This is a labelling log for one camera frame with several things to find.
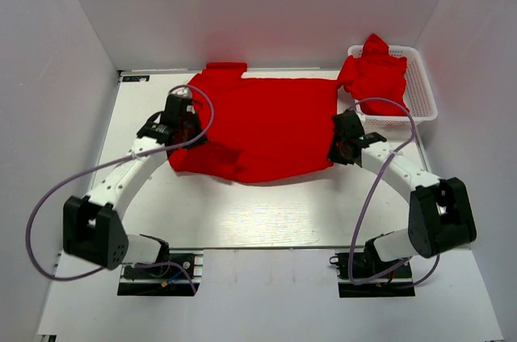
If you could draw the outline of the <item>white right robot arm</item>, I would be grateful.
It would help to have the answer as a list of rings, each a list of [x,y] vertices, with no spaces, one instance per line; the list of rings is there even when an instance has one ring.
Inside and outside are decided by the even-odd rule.
[[[456,177],[442,179],[392,150],[379,133],[365,133],[354,111],[332,117],[334,138],[329,159],[355,164],[380,176],[409,205],[408,226],[365,243],[365,268],[385,275],[394,261],[416,255],[429,259],[477,239],[467,188]]]

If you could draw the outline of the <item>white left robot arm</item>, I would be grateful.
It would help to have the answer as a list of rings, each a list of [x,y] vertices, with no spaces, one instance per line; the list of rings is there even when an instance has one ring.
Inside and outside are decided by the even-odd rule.
[[[147,234],[129,234],[124,214],[150,176],[180,148],[207,142],[193,93],[186,87],[171,91],[163,111],[139,129],[122,162],[83,197],[63,206],[65,253],[113,270],[122,264],[143,264],[152,276],[170,269],[168,244]]]

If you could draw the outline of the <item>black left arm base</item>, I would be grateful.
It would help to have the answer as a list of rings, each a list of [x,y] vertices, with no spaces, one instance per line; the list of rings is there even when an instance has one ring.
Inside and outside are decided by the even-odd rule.
[[[169,251],[160,265],[121,269],[117,295],[121,297],[194,297],[203,272],[202,251]]]

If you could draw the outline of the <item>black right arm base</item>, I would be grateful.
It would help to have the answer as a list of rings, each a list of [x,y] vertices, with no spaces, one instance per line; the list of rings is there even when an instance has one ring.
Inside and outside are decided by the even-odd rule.
[[[348,251],[337,251],[329,258],[330,266],[336,269],[340,298],[411,298],[415,296],[413,273],[408,262],[365,284],[354,285],[348,273],[348,260]],[[366,280],[396,264],[397,261],[374,264],[362,251],[357,251],[353,255],[352,276],[356,280]]]

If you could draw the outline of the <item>red t shirt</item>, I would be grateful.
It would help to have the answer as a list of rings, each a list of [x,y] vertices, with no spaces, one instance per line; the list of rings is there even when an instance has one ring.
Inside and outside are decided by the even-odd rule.
[[[257,184],[332,167],[338,83],[246,78],[246,70],[244,63],[210,63],[190,80],[208,140],[175,151],[172,169]]]

